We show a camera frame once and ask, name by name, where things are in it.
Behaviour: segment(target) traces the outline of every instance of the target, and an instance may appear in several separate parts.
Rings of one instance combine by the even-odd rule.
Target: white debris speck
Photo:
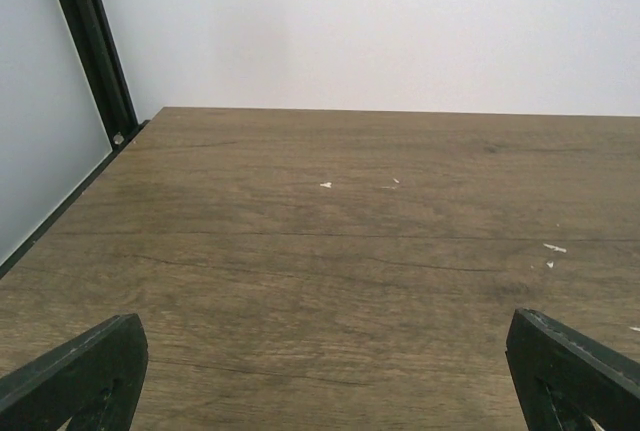
[[[556,251],[557,253],[566,253],[567,250],[565,248],[561,248],[560,246],[554,246],[553,244],[544,243],[545,248],[549,248],[552,251]]]

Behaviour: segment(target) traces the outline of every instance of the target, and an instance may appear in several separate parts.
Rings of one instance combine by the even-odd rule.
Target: wooden tabletop
[[[639,195],[640,119],[165,109],[0,281],[0,372],[136,312],[134,429],[523,430],[516,307],[640,360]]]

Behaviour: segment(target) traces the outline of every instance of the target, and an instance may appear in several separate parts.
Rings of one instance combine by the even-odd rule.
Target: black metal frame
[[[531,431],[640,429],[640,364],[568,326],[516,310],[507,360]]]
[[[114,316],[0,379],[0,428],[129,429],[147,369],[138,315]]]
[[[133,134],[129,135],[129,138],[127,138],[118,149],[114,149],[111,153],[109,153],[109,155],[96,167],[96,169],[94,169],[91,174],[89,174],[89,176],[87,176],[84,181],[82,181],[62,203],[60,203],[60,206],[54,209],[53,212],[47,217],[47,219],[45,219],[43,223],[38,226],[37,229],[33,233],[31,233],[31,235],[29,235],[29,237],[20,246],[18,246],[18,249],[11,253],[11,255],[3,263],[0,263],[0,279],[2,279],[9,271],[11,271],[11,268],[13,268],[22,259],[22,257],[27,254],[27,252],[33,247],[35,243],[38,242],[38,240],[42,236],[44,236],[44,233],[46,233],[47,230],[51,226],[53,226],[53,223],[55,223],[58,218],[62,216],[62,214],[67,209],[69,209],[69,206],[71,206],[76,201],[76,199],[78,199],[82,195],[82,193],[91,185],[91,183],[93,183],[96,178],[102,174],[107,166],[109,166],[111,162],[118,156],[118,154],[120,154],[124,150],[126,145],[131,142],[133,138],[135,138],[136,134],[142,131],[147,123],[148,121],[143,121],[140,126],[138,126],[137,130]]]
[[[102,0],[59,0],[112,148],[136,132],[138,120]]]

